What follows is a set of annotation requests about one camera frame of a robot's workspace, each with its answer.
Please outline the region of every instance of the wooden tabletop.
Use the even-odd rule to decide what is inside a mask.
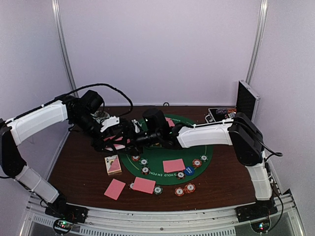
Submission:
[[[134,107],[126,118],[140,119],[149,107]],[[165,114],[180,115],[196,123],[204,123],[207,107],[158,107]],[[128,110],[128,107],[105,109],[111,116]],[[177,197],[177,185],[163,186],[161,195],[151,195],[129,190],[134,181],[122,165],[122,173],[108,176],[104,153],[95,152],[91,140],[83,133],[71,132],[50,176],[50,183],[62,191],[68,202],[78,205],[138,211],[175,211],[227,207],[255,201],[254,188],[248,171],[241,165],[231,146],[214,146],[209,167],[191,182],[196,191]],[[117,201],[104,196],[111,180],[115,178],[126,183]]]

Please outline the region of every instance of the green poker mat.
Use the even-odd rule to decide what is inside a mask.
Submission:
[[[165,117],[168,118],[168,120],[172,120],[174,124],[178,122],[189,125],[194,124],[194,121],[182,116],[165,115]],[[142,125],[143,130],[147,129],[143,119],[140,120],[139,123]],[[182,150],[164,149],[159,145],[147,147],[144,148],[143,153],[140,155],[140,160],[148,160],[149,163],[147,164],[147,167],[149,167],[150,169],[150,173],[148,175],[144,175],[141,173],[141,169],[143,168],[143,166],[140,164],[140,161],[133,161],[131,155],[120,154],[120,160],[124,164],[124,166],[136,177],[154,180],[156,181],[156,184],[159,185],[175,185],[189,182],[200,175],[202,172],[204,172],[210,164],[212,154],[212,145],[197,146],[185,148]],[[186,175],[184,179],[177,179],[176,173],[164,172],[163,161],[165,160],[175,160],[182,158],[186,167],[193,167],[192,161],[194,159],[200,159],[202,155],[206,155],[208,157],[208,160],[206,162],[202,162],[202,165],[200,167],[194,168],[194,174],[192,176]]]

